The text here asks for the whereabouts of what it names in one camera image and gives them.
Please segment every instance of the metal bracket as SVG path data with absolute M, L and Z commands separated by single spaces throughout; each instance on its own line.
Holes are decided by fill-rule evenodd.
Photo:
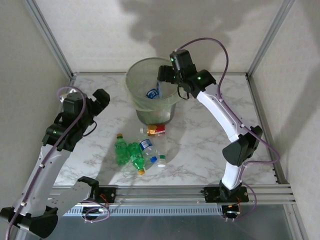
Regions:
M 206 186 L 203 193 L 206 203 L 224 203 L 220 198 L 220 188 L 218 186 Z M 238 203 L 239 200 L 241 201 L 241 203 L 249 202 L 248 192 L 245 186 L 240 187 L 236 194 L 232 195 L 228 199 L 228 202 Z
M 115 187 L 99 187 L 99 196 L 95 200 L 99 203 L 104 203 L 105 200 L 101 197 L 105 197 L 109 204 L 114 204 L 116 199 L 117 189 Z

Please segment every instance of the cable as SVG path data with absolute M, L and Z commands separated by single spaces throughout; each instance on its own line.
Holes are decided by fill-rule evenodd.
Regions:
M 195 42 L 198 42 L 198 41 L 202 41 L 202 40 L 210 40 L 210 41 L 213 41 L 217 44 L 219 44 L 221 46 L 221 48 L 223 49 L 224 51 L 224 54 L 225 54 L 225 68 L 224 68 L 224 71 L 223 71 L 223 74 L 221 76 L 221 79 L 218 83 L 218 89 L 217 89 L 217 93 L 218 93 L 218 97 L 221 101 L 221 104 L 227 109 L 228 113 L 231 114 L 237 121 L 238 123 L 240 124 L 240 126 L 244 126 L 243 128 L 245 130 L 248 131 L 248 133 L 250 133 L 252 136 L 254 136 L 258 141 L 262 142 L 267 148 L 269 148 L 273 153 L 275 153 L 276 155 L 276 159 L 275 160 L 271 160 L 271 161 L 255 161 L 255 160 L 250 160 L 250 161 L 247 161 L 245 162 L 242 167 L 241 167 L 241 170 L 240 170 L 240 173 L 239 173 L 239 180 L 240 182 L 242 182 L 242 175 L 244 173 L 244 170 L 246 168 L 246 166 L 248 164 L 275 164 L 277 162 L 280 161 L 280 154 L 277 152 L 276 149 L 274 149 L 271 145 L 269 145 L 267 142 L 265 142 L 261 137 L 259 137 L 258 135 L 256 135 L 253 131 L 251 131 L 247 126 L 245 126 L 243 124 L 243 122 L 239 119 L 239 117 L 232 111 L 232 109 L 228 106 L 228 104 L 226 104 L 225 101 L 223 101 L 223 98 L 222 98 L 222 95 L 221 95 L 221 85 L 222 85 L 222 82 L 226 76 L 226 73 L 227 73 L 227 70 L 228 70 L 228 66 L 229 66 L 229 55 L 228 55 L 228 52 L 227 52 L 227 49 L 226 47 L 217 39 L 215 38 L 212 38 L 212 37 L 200 37 L 200 38 L 197 38 L 197 39 L 194 39 L 192 41 L 189 41 L 187 42 L 186 44 L 182 45 L 181 47 L 179 47 L 177 49 L 178 50 L 181 50 L 182 48 L 192 44 L 192 43 L 195 43 Z M 254 190 L 249 186 L 247 185 L 246 183 L 242 182 L 243 185 L 247 186 L 251 191 L 252 191 L 252 194 L 254 196 L 254 205 L 253 205 L 253 208 L 248 212 L 246 213 L 245 215 L 241 216 L 241 217 L 238 217 L 236 219 L 243 219 L 244 217 L 247 217 L 248 215 L 250 215 L 256 208 L 257 206 L 257 196 L 254 192 Z
M 94 128 L 90 132 L 88 132 L 87 134 L 84 134 L 83 137 L 86 137 L 86 136 L 92 134 L 94 132 L 94 130 L 96 130 L 98 124 L 95 120 L 93 120 L 93 122 L 95 123 Z
M 110 206 L 109 202 L 107 201 L 106 195 L 104 195 L 103 193 L 101 193 L 101 194 L 100 194 L 100 197 L 105 201 L 105 206 L 107 206 L 107 204 Z
M 252 192 L 252 195 L 254 197 L 254 203 L 253 203 L 253 207 L 244 215 L 242 216 L 238 216 L 237 218 L 235 218 L 234 221 L 239 221 L 241 219 L 244 219 L 246 217 L 248 217 L 250 214 L 252 214 L 254 212 L 254 210 L 256 209 L 257 207 L 257 195 L 255 193 L 255 191 L 252 189 L 251 186 L 249 186 L 248 184 L 246 184 L 245 182 L 242 182 L 243 185 L 245 185 L 248 189 L 250 189 L 250 191 Z
M 76 117 L 76 119 L 70 124 L 70 126 L 63 132 L 63 134 L 59 137 L 59 139 L 56 141 L 56 143 L 52 146 L 52 148 L 50 149 L 50 151 L 47 153 L 47 155 L 45 155 L 45 157 L 43 158 L 42 162 L 41 162 L 41 165 L 46 165 L 47 161 L 49 160 L 50 156 L 53 154 L 53 152 L 55 151 L 55 149 L 57 148 L 57 146 L 59 145 L 59 143 L 63 140 L 63 138 L 67 135 L 67 133 L 73 128 L 73 126 L 79 121 L 79 119 L 82 117 L 82 115 L 84 114 L 85 110 L 86 110 L 86 97 L 84 95 L 84 93 L 78 89 L 77 87 L 74 87 L 74 86 L 63 86 L 61 88 L 58 89 L 58 91 L 56 92 L 56 95 L 58 97 L 58 99 L 60 100 L 60 92 L 62 90 L 67 90 L 67 89 L 74 89 L 76 90 L 77 92 L 80 93 L 81 97 L 82 97 L 82 100 L 83 100 L 83 103 L 82 103 L 82 109 L 81 109 L 81 112 L 79 113 L 79 115 Z M 25 194 L 24 194 L 24 197 L 21 201 L 21 203 L 26 203 L 29 199 L 29 196 L 30 196 L 30 193 L 31 191 L 33 190 L 35 184 L 36 184 L 36 181 L 40 175 L 40 172 L 43 170 L 44 168 L 39 166 L 38 169 L 36 170 L 32 180 L 31 180 L 31 183 L 29 185 L 29 188 L 25 191 Z M 15 214 L 13 215 L 10 223 L 9 223 L 9 226 L 6 230 L 6 233 L 5 233 L 5 240 L 10 240 L 10 232 L 11 232 L 11 229 L 14 225 L 14 222 L 17 220 L 17 217 L 19 216 L 19 214 L 21 213 L 22 209 L 23 209 L 23 205 L 21 204 L 18 209 L 16 210 Z
M 90 210 L 88 210 L 88 211 L 85 213 L 85 215 L 84 215 L 84 221 L 85 221 L 85 222 L 97 223 L 97 222 L 102 222 L 102 221 L 104 221 L 104 220 L 106 220 L 106 219 L 108 219 L 108 218 L 110 217 L 109 206 L 102 205 L 101 203 L 99 203 L 99 202 L 97 202 L 97 201 L 94 201 L 94 200 L 92 200 L 92 199 L 89 199 L 89 198 L 86 199 L 86 200 L 83 200 L 82 202 L 84 202 L 84 203 L 97 204 L 97 205 L 100 206 L 100 207 L 93 207 L 93 208 L 91 208 Z M 103 218 L 101 218 L 101 219 L 97 219 L 97 220 L 88 220 L 88 219 L 87 219 L 89 213 L 91 213 L 91 212 L 93 212 L 93 211 L 95 211 L 95 210 L 99 210 L 101 207 L 104 208 L 104 209 L 106 210 L 106 212 L 107 212 L 107 215 L 106 215 L 105 217 L 103 217 Z

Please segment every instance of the red bottle label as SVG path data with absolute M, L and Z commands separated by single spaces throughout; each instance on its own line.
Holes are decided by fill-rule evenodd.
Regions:
M 148 126 L 148 135 L 153 136 L 156 134 L 164 134 L 166 132 L 164 124 L 155 124 Z

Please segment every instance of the green plastic bottle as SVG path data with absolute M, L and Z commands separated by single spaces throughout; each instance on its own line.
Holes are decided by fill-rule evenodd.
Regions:
M 130 143 L 128 145 L 128 152 L 130 154 L 132 165 L 136 169 L 138 169 L 138 174 L 139 175 L 145 174 L 145 170 L 144 170 L 145 160 L 141 152 L 140 145 L 137 142 Z
M 127 149 L 127 143 L 121 133 L 116 135 L 116 141 L 114 145 L 115 160 L 118 165 L 125 165 L 129 162 L 129 154 Z

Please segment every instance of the bottle label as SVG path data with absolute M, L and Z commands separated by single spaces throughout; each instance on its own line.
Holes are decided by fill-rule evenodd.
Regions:
M 154 99 L 156 98 L 157 96 L 159 96 L 159 92 L 157 89 L 155 88 L 152 88 L 151 90 L 149 90 L 147 93 L 146 93 L 146 97 L 148 99 Z
M 140 147 L 141 147 L 142 151 L 145 150 L 147 147 L 150 147 L 150 146 L 152 146 L 152 143 L 150 142 L 149 139 L 145 139 L 145 140 L 140 142 Z
M 157 134 L 164 134 L 166 132 L 164 124 L 156 124 L 148 126 L 148 135 L 153 136 Z
M 127 148 L 127 144 L 125 144 L 124 142 L 118 143 L 115 145 L 115 149 L 126 149 L 126 148 Z
M 130 158 L 131 158 L 131 161 L 135 161 L 137 159 L 143 159 L 141 153 L 132 154 Z

